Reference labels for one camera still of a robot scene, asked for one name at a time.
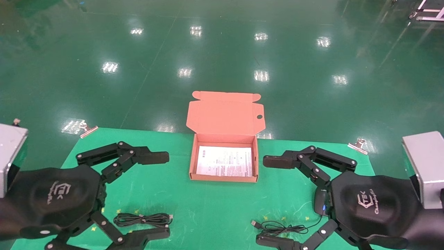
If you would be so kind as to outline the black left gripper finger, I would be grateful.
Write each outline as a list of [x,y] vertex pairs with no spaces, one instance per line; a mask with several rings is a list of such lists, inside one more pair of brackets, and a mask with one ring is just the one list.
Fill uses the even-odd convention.
[[79,165],[95,166],[113,160],[101,172],[102,183],[112,183],[135,164],[155,165],[169,162],[166,151],[152,152],[147,146],[131,146],[124,141],[108,144],[76,155]]

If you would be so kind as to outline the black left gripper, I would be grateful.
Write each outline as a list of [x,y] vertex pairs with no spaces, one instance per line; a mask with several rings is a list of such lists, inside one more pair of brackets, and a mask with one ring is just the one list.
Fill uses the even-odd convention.
[[111,239],[108,250],[144,250],[149,241],[170,237],[171,215],[164,212],[148,216],[117,214],[113,222],[119,227],[153,226],[121,234],[97,212],[104,206],[105,197],[106,187],[100,174],[88,166],[20,171],[1,198],[1,240],[41,239],[60,234],[76,237],[93,221]]

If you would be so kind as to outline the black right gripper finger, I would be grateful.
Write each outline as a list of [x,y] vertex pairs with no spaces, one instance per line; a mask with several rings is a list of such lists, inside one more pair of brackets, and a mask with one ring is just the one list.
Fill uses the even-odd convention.
[[286,150],[281,156],[263,157],[263,165],[275,169],[298,169],[319,188],[326,188],[331,177],[317,165],[322,165],[338,172],[354,172],[357,161],[334,152],[308,146],[301,151]]
[[371,250],[372,244],[371,219],[329,219],[303,243],[279,237],[280,234],[291,232],[304,234],[309,227],[303,225],[285,227],[282,223],[269,220],[263,223],[257,222],[256,228],[262,230],[256,236],[257,244],[278,250],[315,250],[334,233],[360,250]]

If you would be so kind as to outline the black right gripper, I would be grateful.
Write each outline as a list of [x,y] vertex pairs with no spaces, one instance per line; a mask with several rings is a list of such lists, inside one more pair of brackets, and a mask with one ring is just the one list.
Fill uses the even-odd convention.
[[442,250],[443,210],[425,209],[409,180],[345,172],[327,187],[328,216],[347,243],[394,250]]

